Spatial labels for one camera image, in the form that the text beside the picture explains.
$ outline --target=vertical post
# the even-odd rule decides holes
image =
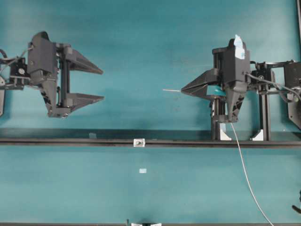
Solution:
[[[70,93],[70,65],[66,60],[62,60],[61,69],[61,99],[62,107],[67,107],[65,101],[67,99],[66,94]]]
[[[211,139],[221,140],[220,123],[214,120],[214,116],[225,114],[225,103],[216,98],[211,102]]]
[[[299,49],[301,52],[301,0],[296,0],[297,14],[298,14],[298,30],[299,30]]]
[[[260,114],[260,129],[263,130],[263,140],[271,140],[271,121],[269,110],[269,96],[267,94],[259,95],[259,114]]]

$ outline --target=white piece of paper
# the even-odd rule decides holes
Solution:
[[[237,34],[235,35],[234,46],[235,46],[235,57],[244,60],[245,49],[243,48],[243,41]]]

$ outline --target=metal rod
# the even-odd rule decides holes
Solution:
[[[221,127],[220,123],[214,120],[215,115],[220,114],[220,100],[214,99],[211,103],[211,139],[220,140],[221,139]]]
[[[56,145],[56,146],[134,146],[133,139],[80,138],[0,138],[0,145]],[[241,140],[242,148],[301,148],[301,141]],[[220,140],[157,140],[146,139],[145,147],[218,147],[235,148],[236,141]]]
[[[299,29],[299,49],[301,52],[301,0],[296,0],[297,13],[298,13],[298,29]]]
[[[259,95],[259,116],[260,129],[263,130],[263,140],[271,140],[271,121],[269,110],[269,96],[267,94]]]

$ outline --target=white cable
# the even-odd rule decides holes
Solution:
[[[253,199],[254,199],[254,201],[255,201],[255,203],[256,203],[258,209],[260,210],[260,212],[261,212],[262,215],[264,216],[264,218],[269,222],[269,224],[270,224],[271,226],[274,226],[273,223],[272,223],[272,222],[269,220],[269,218],[267,217],[267,215],[265,215],[265,213],[264,213],[263,210],[261,209],[259,203],[257,202],[257,199],[256,199],[256,197],[255,197],[255,195],[254,195],[253,189],[252,189],[251,184],[250,184],[250,181],[249,181],[248,174],[247,174],[247,172],[246,172],[245,160],[244,160],[244,157],[243,157],[243,155],[242,155],[242,153],[241,153],[241,149],[240,149],[240,146],[239,146],[239,141],[238,141],[238,137],[237,137],[237,135],[236,135],[236,131],[235,131],[235,129],[234,129],[234,126],[233,126],[232,122],[230,122],[230,125],[231,125],[231,127],[232,127],[232,129],[233,129],[233,132],[234,132],[234,135],[235,135],[235,138],[236,138],[236,142],[237,142],[237,146],[238,146],[238,150],[239,150],[239,155],[240,155],[241,163],[242,163],[242,165],[243,165],[243,169],[244,169],[246,181],[247,181],[247,183],[248,183],[248,186],[249,186],[249,190],[250,190],[250,192],[251,192],[251,195],[252,195],[252,197],[253,197]]]

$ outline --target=cable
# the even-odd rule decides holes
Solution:
[[[8,56],[6,55],[5,51],[0,49],[0,53],[3,55],[4,58],[7,58]]]
[[[22,57],[25,55],[25,53],[26,53],[27,51],[31,50],[31,49],[32,49],[32,47],[27,48],[27,49],[25,49],[25,50],[22,52],[22,54],[20,55],[20,57],[16,56],[15,59],[14,59],[13,61],[9,62],[7,65],[5,65],[5,66],[0,70],[0,74],[4,71],[5,68],[7,68],[8,66],[10,66],[10,65],[13,64],[14,62],[16,62],[19,58],[22,58]]]
[[[250,192],[251,192],[251,195],[252,195],[252,197],[253,197],[253,199],[254,199],[254,201],[255,201],[255,203],[256,203],[258,209],[260,210],[260,212],[261,212],[262,215],[264,216],[264,218],[269,222],[269,224],[270,224],[271,226],[274,226],[273,223],[272,223],[272,222],[269,220],[269,218],[267,217],[267,215],[265,215],[265,213],[264,213],[263,210],[261,209],[259,203],[257,202],[257,199],[256,199],[256,197],[255,197],[255,195],[254,195],[253,189],[252,189],[251,184],[250,184],[250,181],[249,181],[248,174],[247,174],[247,172],[246,172],[245,160],[244,160],[244,157],[243,157],[243,155],[242,155],[242,153],[241,153],[241,149],[240,149],[240,146],[239,146],[239,141],[238,141],[238,137],[237,137],[237,135],[236,135],[236,131],[235,131],[235,129],[234,129],[234,126],[233,126],[232,122],[230,122],[230,125],[231,125],[231,127],[232,127],[232,129],[233,129],[233,132],[234,132],[234,135],[235,135],[235,139],[236,139],[236,142],[237,142],[237,146],[238,146],[238,150],[239,150],[239,155],[240,155],[241,163],[242,163],[242,165],[243,165],[243,169],[244,169],[246,181],[247,181],[247,183],[248,183],[248,187],[249,187],[249,190],[250,190]]]
[[[294,93],[297,96],[297,98],[301,101],[301,96],[295,90],[293,90],[293,89],[290,89],[290,88],[288,88],[288,87],[286,87],[284,85],[281,85],[279,83],[276,83],[276,82],[272,82],[272,81],[268,81],[268,80],[265,80],[265,79],[257,78],[256,76],[254,76],[254,75],[252,75],[250,73],[245,73],[245,75],[249,76],[252,79],[255,79],[255,80],[258,80],[258,81],[263,81],[263,82],[268,83],[268,84],[272,84],[272,85],[274,85],[276,87],[280,86],[280,87],[282,87],[282,88],[284,88],[284,89],[286,89],[286,90]]]

